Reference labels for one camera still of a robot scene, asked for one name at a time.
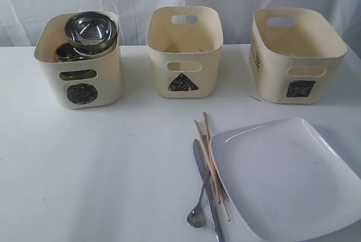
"spoon head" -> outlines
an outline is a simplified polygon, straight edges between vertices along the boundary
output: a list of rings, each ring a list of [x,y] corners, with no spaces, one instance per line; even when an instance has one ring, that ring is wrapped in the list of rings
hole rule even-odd
[[[203,211],[201,209],[197,212],[191,211],[187,216],[187,222],[194,228],[202,228],[205,224]]]

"cream storage bin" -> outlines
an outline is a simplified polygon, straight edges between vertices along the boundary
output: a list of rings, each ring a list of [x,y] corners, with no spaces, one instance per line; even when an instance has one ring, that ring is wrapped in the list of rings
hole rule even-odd
[[[118,24],[117,16],[109,15]],[[74,14],[64,14],[51,19],[45,26],[35,48],[34,56],[39,61],[47,81],[57,98],[65,108],[87,108],[107,105],[116,101],[121,94],[120,48],[118,39],[113,51],[108,55],[90,60],[69,61],[59,63],[55,50],[67,42],[64,33],[65,22]],[[82,71],[91,69],[80,80],[64,80],[61,72]]]
[[[266,8],[253,15],[249,60],[258,92],[269,102],[316,103],[346,52],[315,11]]]
[[[174,16],[185,20],[193,16],[196,22],[176,24]],[[211,94],[222,45],[222,26],[215,10],[197,6],[156,10],[149,24],[147,46],[158,93],[168,98]]]

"basket handle hole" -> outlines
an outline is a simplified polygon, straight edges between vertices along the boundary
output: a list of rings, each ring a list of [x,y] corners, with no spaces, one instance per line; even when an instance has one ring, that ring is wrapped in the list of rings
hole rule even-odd
[[[65,80],[65,81],[69,81],[69,80],[87,80],[89,78],[95,78],[97,75],[98,75],[97,72],[94,71],[94,70],[91,70],[91,69],[59,73],[60,79]]]
[[[196,24],[198,17],[196,15],[173,15],[171,22],[173,24]]]
[[[199,72],[202,70],[202,64],[198,61],[186,61],[186,62],[169,62],[167,63],[167,69],[173,72]]]
[[[267,19],[267,26],[270,27],[291,27],[294,24],[293,17],[270,17]]]
[[[321,77],[326,73],[322,66],[293,66],[288,68],[287,75],[292,77]]]

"black circle label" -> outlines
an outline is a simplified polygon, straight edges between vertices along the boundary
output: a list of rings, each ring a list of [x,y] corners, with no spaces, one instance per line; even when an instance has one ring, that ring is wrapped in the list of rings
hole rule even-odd
[[[98,91],[92,85],[79,83],[68,88],[67,97],[74,104],[84,105],[93,102],[98,97]]]

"butter knife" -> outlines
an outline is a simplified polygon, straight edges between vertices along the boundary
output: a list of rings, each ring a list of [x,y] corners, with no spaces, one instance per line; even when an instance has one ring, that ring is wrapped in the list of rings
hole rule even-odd
[[[201,174],[202,180],[207,179],[208,168],[205,165],[201,145],[197,139],[195,139],[193,142],[193,152],[194,152],[194,157],[197,162],[198,171]],[[208,199],[210,213],[212,215],[212,221],[213,221],[213,226],[214,226],[214,230],[215,230],[215,235],[217,237],[218,242],[224,242],[223,232],[222,232],[221,224],[219,222],[218,211],[217,211],[217,207],[215,205],[213,190],[212,190],[212,187],[210,186],[210,181],[211,180],[208,179],[208,182],[205,186],[205,192],[206,192],[207,199]]]

